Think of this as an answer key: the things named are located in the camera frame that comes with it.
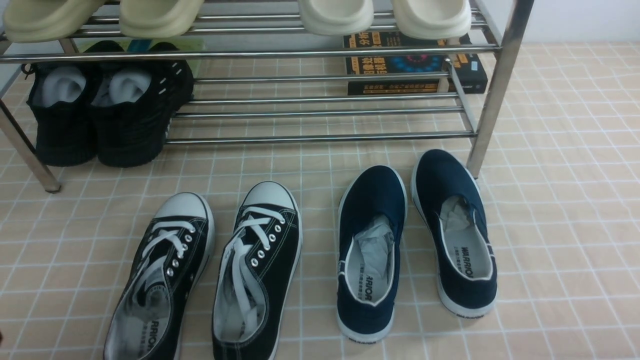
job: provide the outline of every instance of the floor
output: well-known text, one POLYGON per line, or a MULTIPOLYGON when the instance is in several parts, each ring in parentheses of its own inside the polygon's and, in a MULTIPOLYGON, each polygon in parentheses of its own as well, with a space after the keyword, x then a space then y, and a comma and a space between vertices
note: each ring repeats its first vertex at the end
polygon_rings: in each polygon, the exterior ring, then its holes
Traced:
MULTIPOLYGON (((491 58, 483 60, 492 68, 491 58)), ((344 61, 210 61, 202 71, 339 74, 344 61)), ((20 78, 4 101, 33 138, 36 125, 24 102, 30 87, 20 78)), ((320 83, 201 86, 198 92, 203 98, 231 98, 342 95, 345 89, 320 83)), ((482 98, 470 101, 479 113, 482 98)), ((389 337, 376 345, 347 340, 335 321, 338 201, 371 165, 391 165, 408 183, 423 151, 443 148, 464 160, 468 141, 167 147, 153 163, 128 170, 95 161, 55 168, 64 188, 49 195, 0 135, 0 360, 102 359, 109 319, 144 228, 163 201, 181 191, 205 195, 217 225, 216 257, 188 306, 182 358, 212 359, 210 314, 220 252, 237 205, 265 179, 292 190, 305 224, 277 359, 638 358, 639 104, 640 44, 525 45, 479 178, 498 261, 497 306, 476 321, 445 310, 436 293, 433 245, 410 204, 396 320, 389 337)), ((425 103, 395 104, 417 105, 425 103)), ((247 125, 181 120, 172 135, 462 128, 452 115, 247 125)))

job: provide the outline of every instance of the shoelace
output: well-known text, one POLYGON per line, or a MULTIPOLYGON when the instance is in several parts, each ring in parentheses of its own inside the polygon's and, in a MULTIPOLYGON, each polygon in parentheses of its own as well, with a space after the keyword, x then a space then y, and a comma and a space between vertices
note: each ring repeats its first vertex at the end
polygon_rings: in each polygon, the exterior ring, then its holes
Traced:
MULTIPOLYGON (((238 305, 240 307, 240 312, 242 312, 242 316, 244 319, 245 334, 251 334, 258 328, 258 307, 251 307, 249 296, 247 295, 245 286, 249 289, 249 292, 252 294, 254 299, 256 299, 258 296, 260 286, 252 277, 249 268, 244 262, 244 257, 249 252, 249 250, 251 250, 252 245, 245 245, 242 241, 241 235, 244 234, 247 227, 250 228, 258 236, 258 239, 260 239, 263 249, 265 251, 269 251, 271 249, 270 243, 275 241, 275 236, 267 236, 260 225, 266 225, 270 223, 272 218, 280 221, 281 224, 285 223, 285 219, 282 214, 276 211, 250 206, 249 208, 245 209, 242 216, 245 216, 249 212, 266 215, 267 217, 254 219, 251 215, 249 215, 247 220, 241 222, 238 225, 236 234, 233 238, 235 255, 231 264, 231 276, 234 283, 234 290, 236 291, 236 297, 238 305)), ((252 265, 258 265, 257 259, 252 259, 252 265)))
MULTIPOLYGON (((195 226, 193 226, 192 223, 187 222, 187 221, 165 221, 165 222, 158 222, 156 225, 154 225, 153 229, 151 230, 151 232, 153 233, 154 231, 160 229, 160 228, 166 228, 166 227, 182 227, 187 229, 190 233, 194 233, 196 231, 195 226)), ((173 245, 173 247, 175 248, 175 251, 177 253, 177 257, 178 259, 183 259, 184 258, 184 252, 187 251, 188 245, 183 243, 180 238, 178 238, 178 232, 179 230, 171 230, 171 231, 166 231, 166 230, 160 230, 160 232, 158 233, 158 236, 156 236, 155 238, 152 238, 149 243, 147 244, 147 246, 145 247, 144 250, 142 250, 142 259, 145 259, 147 254, 157 245, 159 244, 161 241, 169 241, 171 242, 171 244, 173 245)), ((145 269, 145 272, 142 274, 142 276, 139 279, 146 279, 147 277, 149 277, 150 273, 153 272, 155 270, 154 266, 147 266, 147 268, 145 269)), ((140 290, 140 288, 143 286, 144 281, 138 281, 135 289, 134 289, 134 293, 137 293, 138 290, 140 290)))

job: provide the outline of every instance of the black mesh shoe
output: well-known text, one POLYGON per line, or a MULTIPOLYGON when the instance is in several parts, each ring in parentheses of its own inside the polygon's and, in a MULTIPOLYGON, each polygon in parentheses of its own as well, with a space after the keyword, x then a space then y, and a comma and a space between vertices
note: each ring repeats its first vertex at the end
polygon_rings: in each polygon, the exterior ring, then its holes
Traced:
POLYGON ((182 318, 213 252, 214 224, 194 193, 169 198, 149 224, 116 306, 104 360, 180 359, 182 318))
MULTIPOLYGON (((87 53, 122 50, 113 41, 101 41, 87 53)), ((46 165, 67 167, 91 160, 97 152, 96 134, 86 115, 100 81, 93 63, 40 63, 27 71, 35 81, 27 100, 38 122, 36 155, 46 165)))
POLYGON ((291 193, 272 181, 254 186, 240 205, 220 262, 213 305, 215 359, 275 359, 301 248, 300 211, 291 193))
MULTIPOLYGON (((149 51, 176 51, 161 42, 149 51)), ((102 63, 104 77, 91 101, 98 159, 111 167, 135 167, 162 151, 171 118, 193 93, 185 60, 102 63)))

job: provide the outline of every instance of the shoe rack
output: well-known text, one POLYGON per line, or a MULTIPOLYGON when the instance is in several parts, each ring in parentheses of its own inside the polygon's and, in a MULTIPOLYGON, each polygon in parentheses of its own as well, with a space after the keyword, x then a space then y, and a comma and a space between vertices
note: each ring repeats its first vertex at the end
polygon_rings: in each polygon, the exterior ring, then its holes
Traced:
MULTIPOLYGON (((371 110, 322 110, 322 111, 256 111, 256 112, 218 112, 218 113, 178 113, 175 120, 180 119, 259 119, 259 118, 291 118, 291 117, 357 117, 363 115, 407 115, 423 113, 459 113, 465 125, 460 131, 436 131, 428 133, 382 133, 382 134, 350 134, 350 135, 314 135, 314 136, 260 136, 242 138, 170 138, 167 144, 196 145, 196 144, 260 144, 260 143, 300 143, 300 142, 340 142, 340 141, 371 141, 371 140, 417 140, 417 139, 448 139, 468 138, 472 147, 467 160, 467 168, 474 177, 478 177, 484 156, 489 146, 498 112, 502 106, 507 85, 520 50, 522 37, 531 14, 534 0, 513 0, 511 14, 504 32, 497 29, 495 23, 486 11, 482 0, 470 0, 474 21, 472 29, 480 29, 486 44, 458 45, 457 39, 448 40, 444 47, 385 47, 367 49, 322 49, 304 51, 197 51, 197 52, 169 52, 169 53, 78 53, 74 39, 76 38, 114 38, 123 35, 113 26, 118 24, 116 16, 94 16, 83 28, 69 38, 59 40, 65 54, 18 54, 0 56, 0 64, 4 63, 40 63, 49 61, 101 61, 101 60, 159 60, 159 59, 210 59, 210 58, 322 58, 351 56, 406 56, 406 55, 442 55, 458 53, 493 53, 496 64, 488 88, 482 114, 476 120, 467 102, 458 75, 447 57, 444 68, 440 72, 423 74, 386 74, 386 75, 340 75, 340 76, 274 76, 274 77, 241 77, 241 78, 198 78, 196 85, 203 84, 241 84, 241 83, 304 83, 313 81, 351 81, 351 80, 393 80, 393 79, 425 79, 440 80, 437 93, 403 94, 403 95, 363 95, 363 96, 327 96, 327 97, 293 97, 273 99, 199 99, 199 105, 221 104, 300 104, 300 103, 345 103, 345 102, 384 102, 388 100, 412 99, 455 99, 455 106, 436 106, 428 108, 386 108, 371 110), (447 92, 447 79, 451 79, 455 92, 447 92)), ((108 1, 106 6, 117 6, 117 1, 108 1)), ((194 26, 185 35, 219 35, 219 34, 291 34, 305 31, 302 25, 282 26, 282 21, 299 20, 296 13, 285 14, 255 14, 255 15, 205 15, 198 16, 194 26), (229 22, 272 22, 269 26, 225 27, 229 22)), ((376 12, 375 19, 393 19, 392 12, 376 12)), ((395 24, 376 24, 371 31, 397 30, 395 24)), ((0 35, 0 50, 6 49, 8 40, 4 32, 0 35)), ((61 184, 51 174, 51 171, 39 162, 35 156, 31 142, 25 136, 16 120, 2 101, 0 101, 0 129, 25 161, 27 166, 41 182, 47 192, 56 193, 61 184)))

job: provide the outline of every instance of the slipper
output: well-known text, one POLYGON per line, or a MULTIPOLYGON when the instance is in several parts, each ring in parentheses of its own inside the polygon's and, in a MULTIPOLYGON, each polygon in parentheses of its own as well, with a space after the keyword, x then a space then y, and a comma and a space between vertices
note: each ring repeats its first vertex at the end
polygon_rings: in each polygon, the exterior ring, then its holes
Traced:
POLYGON ((105 0, 11 0, 4 9, 12 42, 45 42, 75 33, 105 0))
POLYGON ((360 33, 373 23, 372 0, 298 0, 305 29, 318 35, 360 33))
POLYGON ((189 31, 204 0, 121 0, 120 31, 133 38, 164 39, 189 31))
POLYGON ((400 31, 412 38, 459 38, 471 30, 468 0, 392 0, 400 31))

